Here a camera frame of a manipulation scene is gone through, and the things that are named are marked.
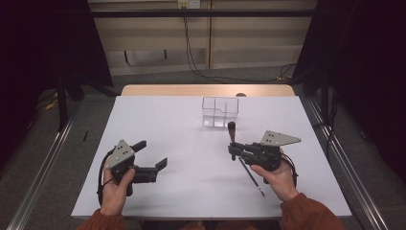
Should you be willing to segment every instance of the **red sleeve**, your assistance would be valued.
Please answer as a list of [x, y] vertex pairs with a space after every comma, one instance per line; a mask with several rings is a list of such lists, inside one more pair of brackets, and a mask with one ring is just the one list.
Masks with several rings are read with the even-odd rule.
[[281, 208], [284, 230], [345, 229], [328, 207], [304, 194], [282, 203]]
[[125, 230], [123, 215], [105, 216], [101, 214], [101, 210], [95, 211], [93, 216], [82, 224], [78, 230]]

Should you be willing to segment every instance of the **white tabletop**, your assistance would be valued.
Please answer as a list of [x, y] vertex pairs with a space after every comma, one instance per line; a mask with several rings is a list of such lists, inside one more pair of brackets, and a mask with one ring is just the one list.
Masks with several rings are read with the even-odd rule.
[[[270, 219], [282, 215], [269, 185], [252, 172], [259, 190], [240, 162], [228, 153], [227, 127], [202, 126], [202, 97], [124, 96], [116, 99], [72, 216], [86, 219], [100, 208], [98, 173], [106, 153], [121, 139], [142, 140], [135, 164], [168, 166], [156, 183], [133, 185], [123, 215], [139, 219]], [[236, 142], [259, 142], [269, 129], [299, 137], [282, 147], [294, 161], [298, 190], [324, 203], [336, 216], [350, 216], [337, 181], [298, 97], [239, 98]]]

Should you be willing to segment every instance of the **person's left hand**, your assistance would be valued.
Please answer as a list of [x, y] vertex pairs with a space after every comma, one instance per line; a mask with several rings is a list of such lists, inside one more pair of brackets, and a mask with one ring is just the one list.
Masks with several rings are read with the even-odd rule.
[[123, 176], [120, 184], [114, 179], [111, 170], [103, 170], [103, 183], [107, 182], [102, 190], [101, 214], [117, 216], [123, 211], [126, 200], [126, 188], [134, 178], [135, 170], [129, 169]]

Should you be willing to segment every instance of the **clear plastic box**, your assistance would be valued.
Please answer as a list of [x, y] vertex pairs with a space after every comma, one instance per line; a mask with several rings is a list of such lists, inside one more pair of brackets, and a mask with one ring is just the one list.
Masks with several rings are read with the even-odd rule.
[[238, 98], [203, 97], [203, 127], [226, 127], [238, 115]]

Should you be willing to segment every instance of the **hand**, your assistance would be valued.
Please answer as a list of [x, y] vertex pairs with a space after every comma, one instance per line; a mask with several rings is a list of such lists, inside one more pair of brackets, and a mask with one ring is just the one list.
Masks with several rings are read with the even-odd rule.
[[269, 172], [258, 165], [252, 165], [251, 170], [269, 182], [272, 190], [281, 201], [287, 201], [299, 194], [293, 184], [292, 171], [286, 162], [281, 161], [281, 166], [273, 172]]
[[103, 170], [103, 183], [107, 182], [102, 190], [101, 214], [117, 216], [123, 211], [126, 200], [126, 188], [134, 178], [135, 170], [129, 169], [123, 176], [120, 184], [114, 179], [111, 170]]

